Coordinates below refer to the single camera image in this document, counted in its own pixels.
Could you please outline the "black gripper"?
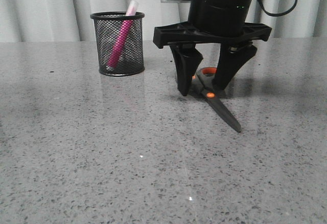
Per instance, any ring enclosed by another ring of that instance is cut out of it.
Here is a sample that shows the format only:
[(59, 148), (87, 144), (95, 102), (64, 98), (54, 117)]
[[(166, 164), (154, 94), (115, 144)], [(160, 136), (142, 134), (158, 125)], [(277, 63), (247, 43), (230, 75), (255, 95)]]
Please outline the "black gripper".
[(271, 28), (245, 21), (252, 0), (189, 0), (188, 20), (154, 29), (153, 42), (158, 48), (170, 45), (177, 73), (177, 88), (189, 93), (192, 78), (203, 56), (195, 44), (222, 43), (213, 84), (224, 90), (239, 69), (256, 55), (252, 41), (267, 41)]

